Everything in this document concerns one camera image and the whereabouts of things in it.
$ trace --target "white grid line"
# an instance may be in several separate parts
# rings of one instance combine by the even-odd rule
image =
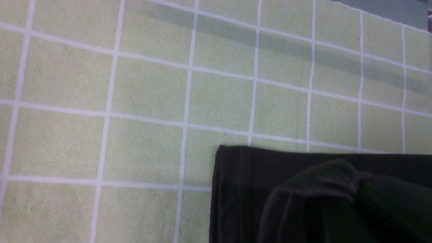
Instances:
[[[174,227],[174,238],[173,243],[178,243],[180,234],[180,220],[181,220],[181,202],[183,198],[183,183],[184,183],[184,161],[186,157],[186,141],[187,141],[187,128],[189,121],[189,101],[191,97],[191,85],[192,85],[192,71],[194,66],[194,53],[195,53],[195,41],[197,38],[197,23],[198,23],[198,6],[199,0],[195,0],[194,5],[194,21],[192,24],[192,37],[191,37],[191,48],[189,49],[189,65],[187,67],[187,83],[186,83],[186,97],[184,101],[184,117],[183,117],[183,135],[181,137],[181,151],[180,151],[180,179],[179,188],[177,195],[177,213],[175,216],[175,227]]]
[[[308,86],[308,107],[306,110],[306,152],[311,151],[311,103],[312,103],[312,83],[314,82],[315,75],[315,21],[317,12],[317,1],[313,1],[312,7],[312,54],[311,54],[311,75],[309,76]]]
[[[255,103],[257,99],[257,85],[258,85],[258,57],[259,57],[259,50],[260,50],[260,26],[261,26],[262,5],[263,5],[263,1],[258,0],[257,28],[256,28],[256,36],[255,36],[255,55],[254,55],[254,84],[252,87],[252,106],[251,106],[251,116],[249,119],[248,146],[251,146],[252,144],[252,133],[254,132]]]
[[[108,141],[108,130],[109,130],[109,121],[110,121],[109,114],[111,113],[112,98],[114,93],[114,82],[115,82],[115,75],[117,70],[118,52],[120,49],[120,36],[121,36],[121,28],[123,26],[123,15],[124,15],[125,3],[126,0],[120,1],[119,11],[118,11],[117,30],[115,33],[114,53],[113,53],[113,59],[111,64],[110,81],[108,86],[108,97],[107,97],[107,104],[106,104],[104,128],[102,133],[101,152],[99,155],[98,180],[96,183],[95,202],[93,205],[92,223],[91,223],[91,230],[90,230],[90,243],[94,243],[96,241],[99,202],[101,198],[101,186],[102,186],[103,172],[105,166],[106,147]]]
[[[402,25],[402,26],[404,26],[404,27],[408,27],[408,28],[410,28],[410,29],[414,29],[414,30],[421,31],[421,32],[424,32],[424,33],[427,33],[427,34],[430,34],[430,35],[431,35],[431,33],[429,33],[427,30],[424,30],[424,29],[418,29],[418,28],[416,28],[416,27],[409,26],[409,25],[407,25],[407,24],[403,24],[403,23],[400,23],[400,22],[396,22],[396,21],[391,20],[391,19],[386,19],[386,18],[383,18],[383,17],[381,17],[381,16],[375,15],[375,14],[373,14],[373,13],[368,13],[368,12],[366,12],[366,11],[364,11],[364,10],[361,10],[361,9],[358,9],[358,8],[355,8],[355,7],[351,7],[351,6],[348,6],[348,5],[343,4],[343,3],[340,3],[340,2],[333,2],[333,3],[334,3],[334,4],[340,4],[340,5],[343,5],[343,6],[347,7],[347,8],[350,8],[350,9],[352,9],[352,10],[359,11],[359,12],[361,12],[361,13],[366,13],[366,14],[368,14],[368,15],[371,15],[371,16],[374,16],[374,17],[377,17],[377,18],[379,18],[379,19],[386,20],[386,21],[390,21],[390,22],[393,22],[393,23],[396,23],[396,24]]]
[[[70,179],[58,177],[42,177],[42,176],[6,176],[8,181],[17,182],[35,182],[35,183],[59,183],[70,185],[102,185],[110,187],[127,187],[127,188],[146,188],[146,189],[166,189],[178,190],[179,185],[172,184],[157,184],[157,183],[144,183],[144,182],[118,182],[118,181],[98,181],[97,179]],[[196,192],[211,192],[212,188],[208,186],[183,186],[185,191]]]
[[[405,49],[405,27],[402,26],[402,53],[403,53],[403,102],[402,102],[402,151],[407,152],[405,145],[405,104],[407,102],[407,60]]]
[[[24,86],[25,65],[27,62],[27,54],[29,52],[30,38],[31,38],[30,31],[33,26],[35,10],[36,10],[36,0],[30,0],[27,21],[24,29],[24,40],[22,44],[21,57],[19,60],[18,77],[16,80],[15,97],[13,101],[13,111],[12,111],[12,117],[11,117],[9,134],[8,134],[7,145],[6,145],[6,153],[5,153],[4,164],[3,164],[3,178],[0,187],[0,219],[2,216],[3,204],[6,196],[6,188],[7,188],[6,178],[9,175],[10,162],[12,160],[13,142],[15,139],[16,126],[18,123],[19,101],[21,99],[22,87]]]
[[[367,105],[374,105],[374,103],[372,103],[372,102],[369,103],[369,102],[364,101],[364,100],[362,101],[362,103],[367,104]],[[107,114],[106,112],[62,108],[62,107],[40,105],[40,104],[33,104],[33,103],[27,103],[27,102],[20,102],[20,107],[42,110],[42,111],[54,111],[54,112],[72,114],[72,115],[92,115],[92,116],[104,117]],[[401,108],[397,108],[397,107],[391,107],[391,108],[394,110],[397,110],[397,111],[402,110]],[[410,110],[405,110],[405,112],[411,113],[411,114],[416,114],[416,115],[428,116],[428,117],[432,118],[431,114],[425,114],[425,113],[415,112],[415,111],[410,111]],[[166,121],[166,120],[160,120],[160,119],[150,118],[150,117],[142,117],[142,116],[136,116],[136,115],[122,114],[122,113],[109,113],[109,116],[115,117],[115,118],[123,118],[123,119],[130,119],[130,120],[136,120],[136,121],[141,121],[141,122],[161,124],[161,125],[184,127],[183,122]],[[205,130],[205,131],[222,132],[222,133],[233,134],[233,135],[241,135],[241,136],[248,136],[249,135],[249,131],[238,131],[238,130],[233,130],[233,129],[211,127],[211,126],[200,125],[200,124],[189,123],[187,125],[187,127],[199,129],[199,130]],[[268,135],[268,134],[252,133],[252,137],[273,139],[273,140],[278,140],[278,141],[288,141],[288,142],[299,143],[299,144],[306,144],[306,140],[303,140],[303,139],[296,139],[296,138],[291,138],[291,137],[279,137],[279,136],[273,136],[273,135]],[[359,149],[358,147],[350,147],[350,146],[343,146],[343,145],[338,145],[338,144],[330,144],[330,143],[315,142],[315,141],[310,141],[310,144],[318,145],[318,146],[324,146],[324,147],[331,147],[331,148],[339,148],[339,149],[344,149],[344,150],[358,150]],[[386,153],[384,151],[370,150],[370,149],[364,149],[364,148],[362,148],[361,151],[362,152],[370,151],[371,153]]]
[[[258,28],[258,26],[254,25],[254,24],[250,24],[250,23],[243,22],[243,21],[238,21],[238,20],[231,19],[231,18],[224,17],[224,16],[219,16],[219,15],[216,15],[216,14],[213,14],[213,13],[208,13],[208,12],[205,12],[205,11],[202,11],[202,10],[194,10],[192,8],[184,7],[184,6],[175,4],[175,3],[165,2],[163,0],[148,0],[148,1],[151,1],[151,2],[154,2],[154,3],[158,3],[158,4],[161,4],[161,5],[165,5],[165,6],[170,6],[170,7],[176,8],[176,9],[188,11],[188,12],[191,12],[191,13],[197,13],[199,15],[211,17],[211,18],[214,18],[214,19],[219,19],[219,20],[223,20],[223,21],[226,21],[226,22],[238,24],[240,26],[245,26],[245,27],[249,27],[249,28],[253,28],[253,29],[259,29],[260,31],[271,32],[271,33],[275,33],[275,34],[278,34],[278,35],[283,35],[283,36],[286,36],[286,37],[289,37],[289,38],[293,38],[293,39],[302,40],[302,41],[305,41],[305,42],[312,43],[312,39],[311,38],[306,38],[306,37],[302,37],[302,36],[298,36],[298,35],[282,32],[282,31],[278,31],[278,30],[274,30],[274,29],[270,29],[270,28],[265,28],[265,27],[259,27]],[[359,11],[361,13],[366,13],[366,14],[372,15],[370,13],[367,13],[367,12],[363,11],[363,10],[355,9],[355,8],[352,8],[352,7],[349,7],[349,6],[346,6],[346,7],[354,9],[354,10]],[[417,31],[421,31],[421,32],[425,32],[425,33],[430,34],[427,31],[424,31],[424,30],[421,30],[421,29],[416,29],[414,27],[407,26],[405,24],[401,24],[401,23],[397,23],[397,24],[400,24],[400,25],[402,25],[404,27],[407,27],[407,28],[410,28],[410,29],[414,29],[414,30],[417,30]],[[6,23],[3,23],[3,22],[0,22],[0,27],[4,28],[4,29],[11,30],[11,31],[15,31],[15,32],[21,32],[21,33],[25,32],[24,28],[13,26],[13,25],[6,24]],[[101,47],[97,47],[97,46],[92,46],[92,45],[88,45],[88,44],[83,44],[83,43],[75,42],[75,41],[68,40],[68,39],[65,39],[65,38],[62,38],[62,37],[48,35],[48,34],[36,32],[36,31],[31,31],[31,35],[35,36],[35,37],[42,38],[42,39],[46,39],[46,40],[49,40],[49,41],[59,42],[59,43],[62,43],[62,44],[70,45],[70,46],[77,47],[77,48],[83,48],[83,49],[90,50],[90,51],[97,51],[97,52],[106,53],[106,54],[114,54],[114,51],[110,50],[110,49],[101,48]],[[348,53],[351,53],[351,54],[361,55],[361,52],[359,52],[359,51],[351,50],[349,48],[340,47],[340,46],[337,46],[337,45],[334,45],[334,44],[331,44],[331,43],[326,43],[326,42],[322,42],[322,41],[315,41],[315,44],[316,45],[325,46],[325,47],[329,47],[329,48],[334,48],[334,49],[341,50],[341,51],[344,51],[344,52],[348,52]],[[130,57],[130,58],[143,59],[143,60],[147,60],[147,61],[151,61],[151,62],[156,62],[156,63],[161,63],[161,64],[166,64],[166,65],[173,66],[173,67],[188,68],[188,65],[185,65],[185,64],[179,64],[179,63],[169,62],[169,61],[160,60],[160,59],[157,59],[157,58],[146,57],[146,56],[143,56],[143,55],[136,55],[136,54],[130,54],[130,53],[125,53],[125,52],[120,52],[119,55],[120,56]],[[397,65],[397,66],[400,66],[400,67],[404,66],[403,63],[392,61],[392,60],[389,60],[389,59],[386,59],[386,58],[374,56],[374,55],[367,54],[367,53],[364,53],[363,55],[365,57],[368,57],[368,58],[371,58],[371,59],[374,59],[374,60],[391,63],[393,65]],[[406,65],[406,67],[407,67],[407,69],[412,69],[412,70],[416,70],[416,71],[419,71],[419,72],[432,74],[432,70],[425,70],[425,69],[414,67],[414,66],[410,66],[410,65]]]
[[[363,85],[365,82],[365,57],[363,55],[364,53],[364,39],[365,39],[365,30],[363,25],[363,12],[360,12],[360,63],[361,63],[361,73],[360,73],[360,90],[359,90],[359,111],[358,111],[358,140],[357,144],[359,146],[359,153],[360,149],[362,148],[362,96],[363,96]]]

